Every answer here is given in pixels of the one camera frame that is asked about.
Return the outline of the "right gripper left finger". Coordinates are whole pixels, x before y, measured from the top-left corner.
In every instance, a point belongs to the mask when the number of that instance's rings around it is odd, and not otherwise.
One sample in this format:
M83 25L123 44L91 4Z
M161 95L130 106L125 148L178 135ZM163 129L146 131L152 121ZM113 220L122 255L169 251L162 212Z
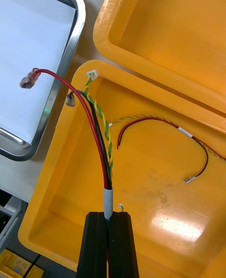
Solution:
M76 277L107 277L107 221L103 212L86 216Z

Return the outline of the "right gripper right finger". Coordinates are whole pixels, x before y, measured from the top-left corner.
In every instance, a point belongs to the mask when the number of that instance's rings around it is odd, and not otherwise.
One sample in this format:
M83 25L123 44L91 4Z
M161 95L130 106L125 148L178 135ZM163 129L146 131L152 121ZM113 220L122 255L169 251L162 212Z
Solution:
M113 212L109 220L109 277L138 278L138 264L131 217Z

